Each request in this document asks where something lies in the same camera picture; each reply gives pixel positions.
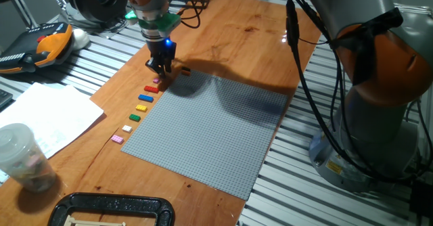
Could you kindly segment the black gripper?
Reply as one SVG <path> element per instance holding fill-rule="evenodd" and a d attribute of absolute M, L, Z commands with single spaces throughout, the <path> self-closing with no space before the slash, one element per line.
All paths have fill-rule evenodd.
<path fill-rule="evenodd" d="M 156 73 L 159 78 L 166 78 L 165 71 L 172 72 L 172 62 L 175 58 L 177 44 L 169 37 L 146 39 L 145 42 L 152 57 L 145 63 L 145 66 Z M 164 58 L 164 66 L 156 60 L 157 58 Z"/>

